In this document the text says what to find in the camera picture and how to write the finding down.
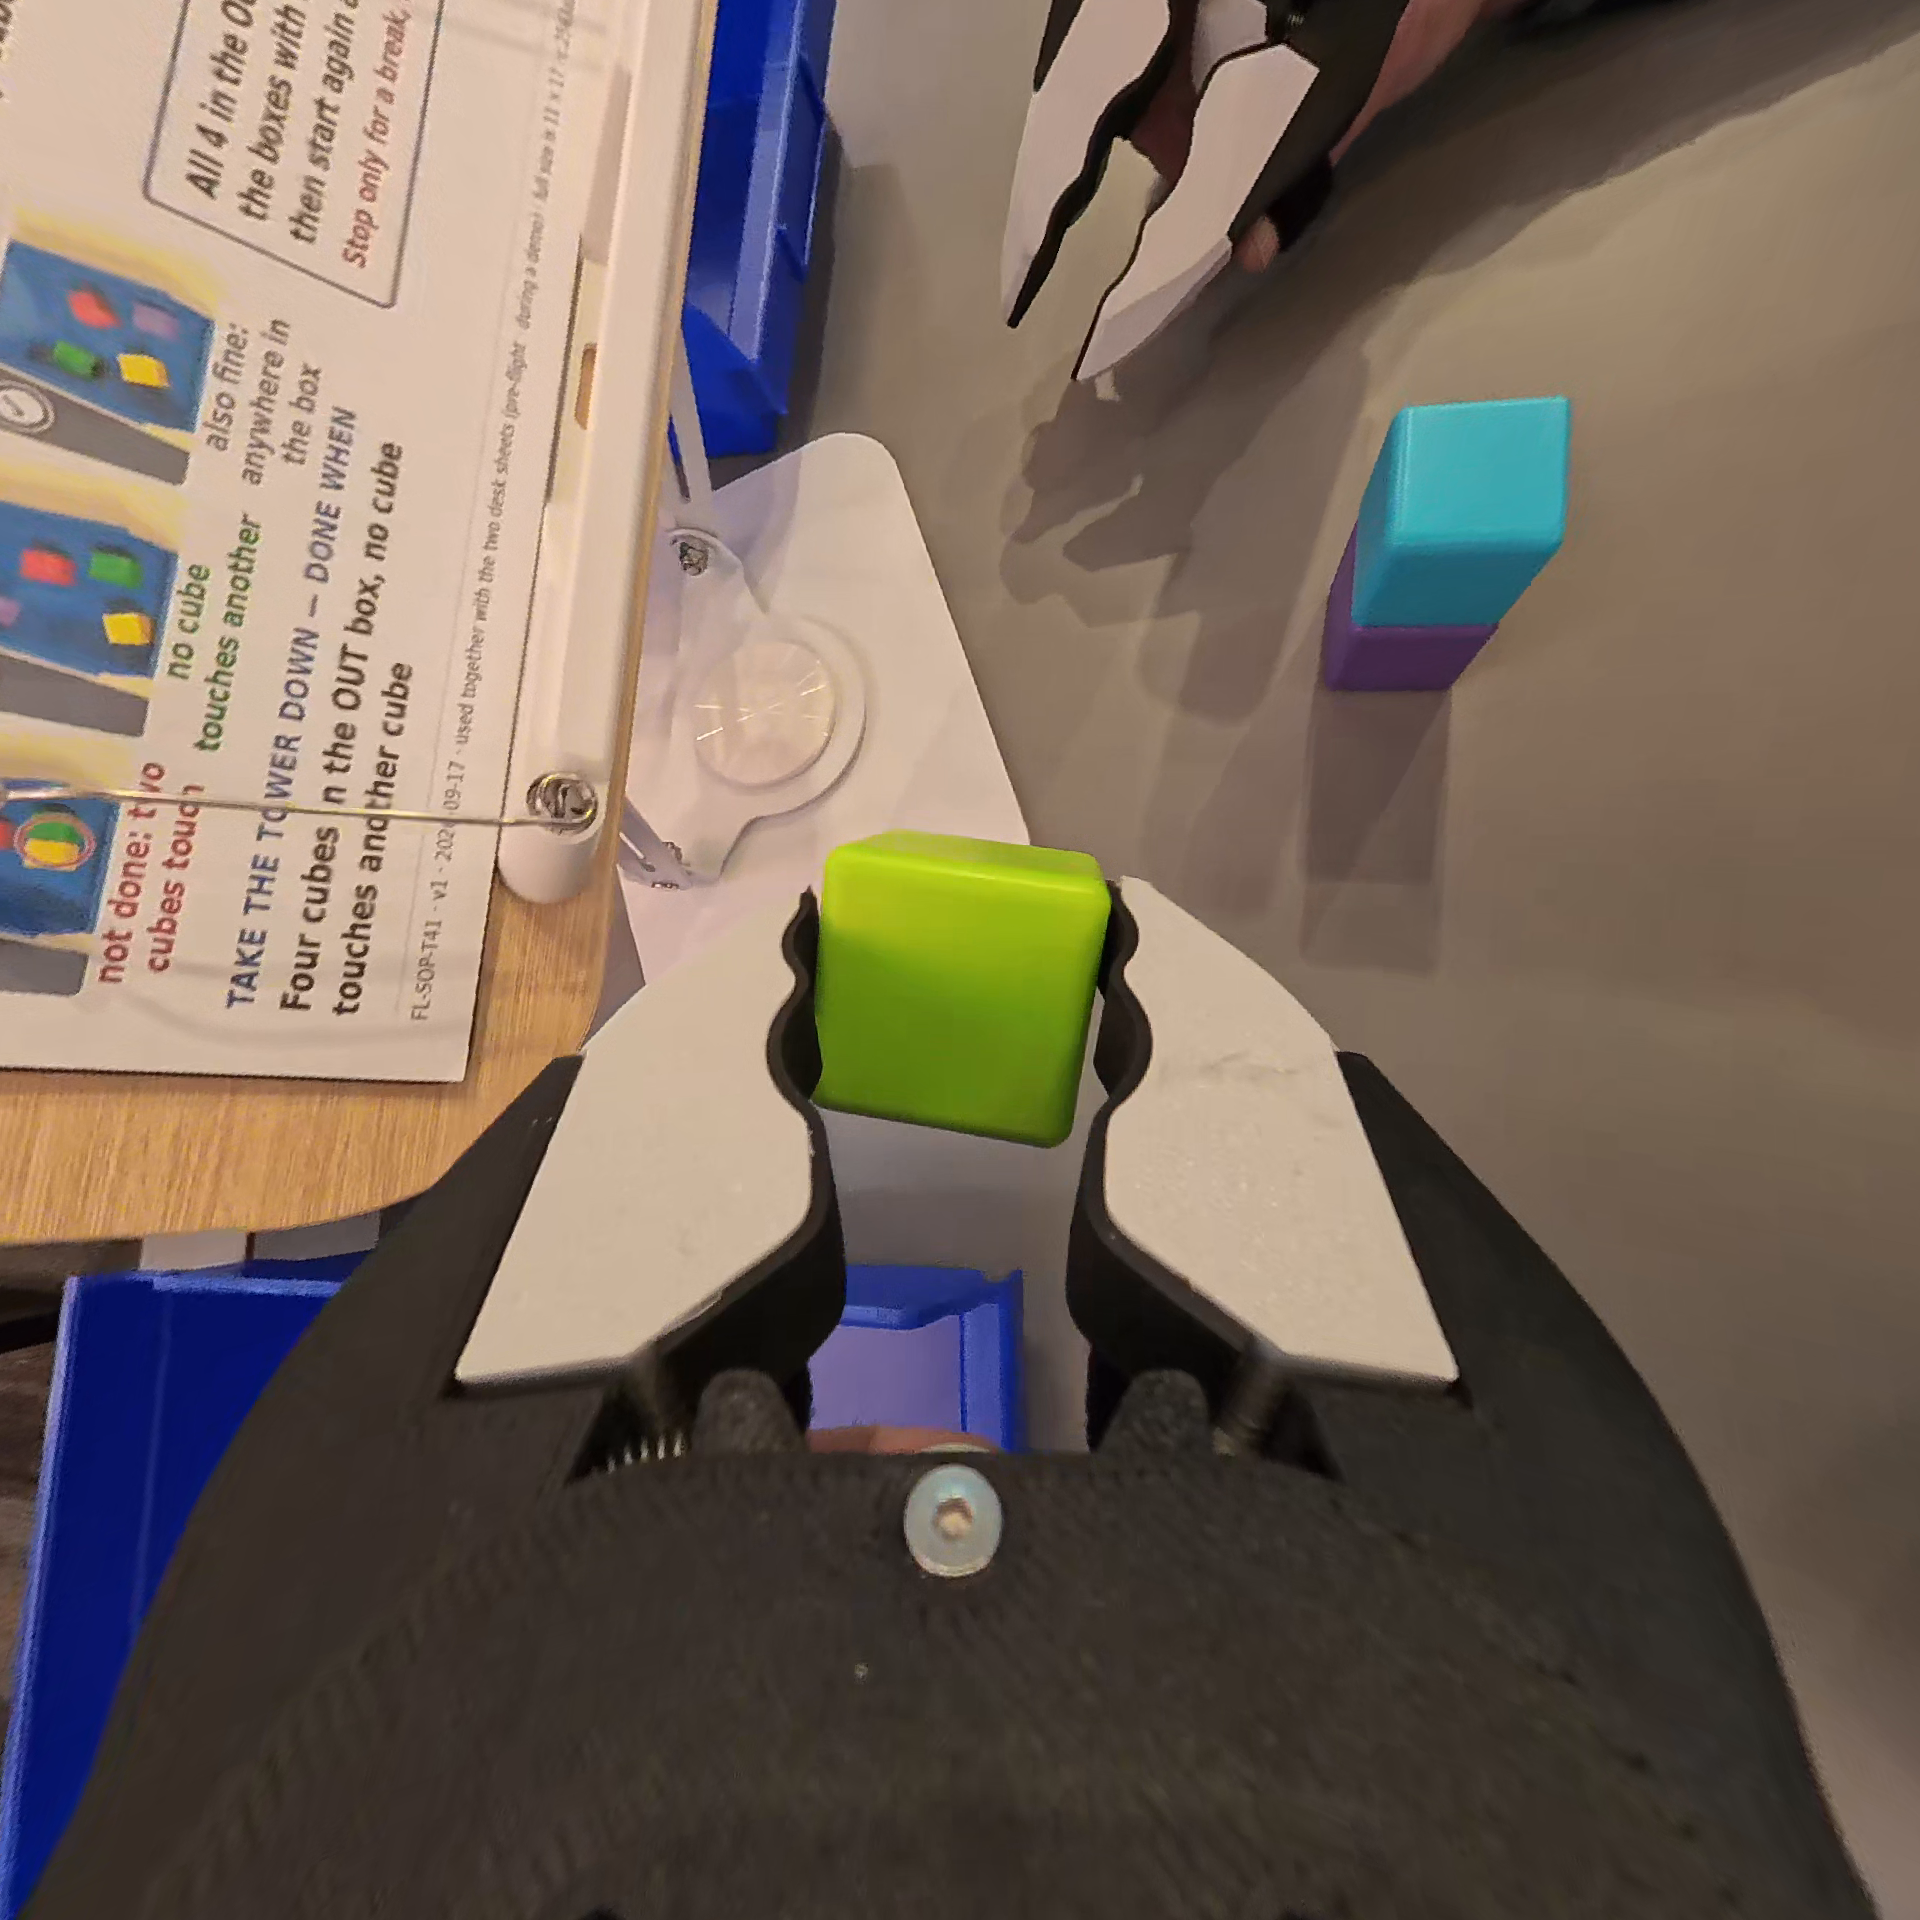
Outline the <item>printed instruction sheet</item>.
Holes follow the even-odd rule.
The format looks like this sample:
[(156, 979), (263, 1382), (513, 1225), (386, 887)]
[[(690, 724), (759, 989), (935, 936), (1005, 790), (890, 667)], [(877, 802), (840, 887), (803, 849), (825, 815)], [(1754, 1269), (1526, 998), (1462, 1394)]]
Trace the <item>printed instruction sheet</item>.
[(8, 1069), (467, 1076), (613, 26), (8, 4)]

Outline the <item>blue plastic bin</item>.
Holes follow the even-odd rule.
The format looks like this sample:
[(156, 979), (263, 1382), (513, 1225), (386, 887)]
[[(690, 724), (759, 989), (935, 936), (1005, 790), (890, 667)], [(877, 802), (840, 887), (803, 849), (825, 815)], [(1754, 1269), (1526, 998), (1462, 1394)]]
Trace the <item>blue plastic bin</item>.
[[(147, 1603), (250, 1404), (367, 1251), (76, 1277), (19, 1666), (29, 1780), (84, 1774)], [(856, 1265), (816, 1429), (1024, 1443), (1024, 1273)]]
[(835, 0), (724, 0), (686, 261), (704, 455), (771, 455), (799, 369)]

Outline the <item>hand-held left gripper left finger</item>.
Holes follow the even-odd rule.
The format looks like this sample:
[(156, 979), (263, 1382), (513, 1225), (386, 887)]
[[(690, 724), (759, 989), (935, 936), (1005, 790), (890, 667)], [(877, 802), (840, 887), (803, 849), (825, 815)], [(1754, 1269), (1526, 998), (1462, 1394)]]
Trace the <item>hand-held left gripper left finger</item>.
[(817, 898), (757, 907), (649, 979), (580, 1055), (483, 1310), (467, 1392), (806, 1375), (844, 1310), (844, 1232), (816, 1085)]

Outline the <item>cyan cube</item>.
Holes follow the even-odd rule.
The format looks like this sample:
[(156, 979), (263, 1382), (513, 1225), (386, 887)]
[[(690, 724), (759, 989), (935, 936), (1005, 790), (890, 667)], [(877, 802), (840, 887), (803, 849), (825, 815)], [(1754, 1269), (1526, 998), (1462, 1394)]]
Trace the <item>cyan cube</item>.
[(1403, 407), (1352, 530), (1358, 627), (1496, 627), (1566, 541), (1572, 404)]

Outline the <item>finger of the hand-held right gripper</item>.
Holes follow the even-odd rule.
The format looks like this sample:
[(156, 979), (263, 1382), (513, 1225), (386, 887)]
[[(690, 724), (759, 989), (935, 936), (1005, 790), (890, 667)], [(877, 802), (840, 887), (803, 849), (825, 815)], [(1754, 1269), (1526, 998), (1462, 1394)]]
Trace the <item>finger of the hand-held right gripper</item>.
[(1162, 198), (1103, 295), (1074, 378), (1103, 378), (1151, 350), (1235, 259), (1277, 138), (1294, 128), (1323, 66), (1294, 50), (1303, 4), (1177, 4), (1172, 69), (1139, 136), (1165, 143)]
[(1188, 165), (1188, 4), (1051, 4), (1000, 234), (1005, 327), (1024, 327), (1034, 310), (1068, 227), (1090, 210), (1124, 138), (1165, 182)]

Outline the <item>grey desk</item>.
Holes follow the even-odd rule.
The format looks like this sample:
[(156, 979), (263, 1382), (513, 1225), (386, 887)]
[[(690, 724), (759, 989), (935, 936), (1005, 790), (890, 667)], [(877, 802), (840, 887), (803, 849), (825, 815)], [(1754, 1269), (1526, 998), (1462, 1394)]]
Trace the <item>grey desk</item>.
[[(1129, 158), (1000, 327), (1043, 4), (840, 4), (817, 369), (898, 455), (1027, 828), (1287, 979), (1665, 1394), (1914, 1914), (1914, 4), (1488, 38), (1323, 231), (1068, 385)], [(1566, 398), (1449, 694), (1332, 694), (1413, 404)]]

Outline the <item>purple cube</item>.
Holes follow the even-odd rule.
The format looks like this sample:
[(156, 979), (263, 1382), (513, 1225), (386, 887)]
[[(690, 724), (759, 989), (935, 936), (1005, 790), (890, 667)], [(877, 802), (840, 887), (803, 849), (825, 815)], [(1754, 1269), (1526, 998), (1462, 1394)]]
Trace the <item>purple cube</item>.
[(1358, 627), (1352, 623), (1358, 537), (1336, 562), (1323, 618), (1323, 685), (1352, 694), (1426, 694), (1449, 691), (1496, 627)]

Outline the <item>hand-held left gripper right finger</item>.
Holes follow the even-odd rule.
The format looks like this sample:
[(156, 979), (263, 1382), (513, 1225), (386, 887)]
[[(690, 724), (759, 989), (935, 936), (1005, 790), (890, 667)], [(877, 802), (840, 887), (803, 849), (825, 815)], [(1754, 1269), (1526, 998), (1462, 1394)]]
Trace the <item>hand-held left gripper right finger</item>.
[(1217, 1420), (1294, 1382), (1462, 1382), (1325, 1026), (1144, 875), (1115, 887), (1068, 1315), (1124, 1382)]

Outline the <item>lime green cube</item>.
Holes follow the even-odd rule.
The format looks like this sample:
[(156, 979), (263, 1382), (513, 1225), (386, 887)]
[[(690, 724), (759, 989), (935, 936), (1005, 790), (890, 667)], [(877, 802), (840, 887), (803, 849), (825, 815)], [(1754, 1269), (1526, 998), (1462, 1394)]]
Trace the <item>lime green cube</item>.
[(1052, 1150), (1074, 1128), (1115, 887), (1087, 849), (890, 828), (817, 887), (816, 1102)]

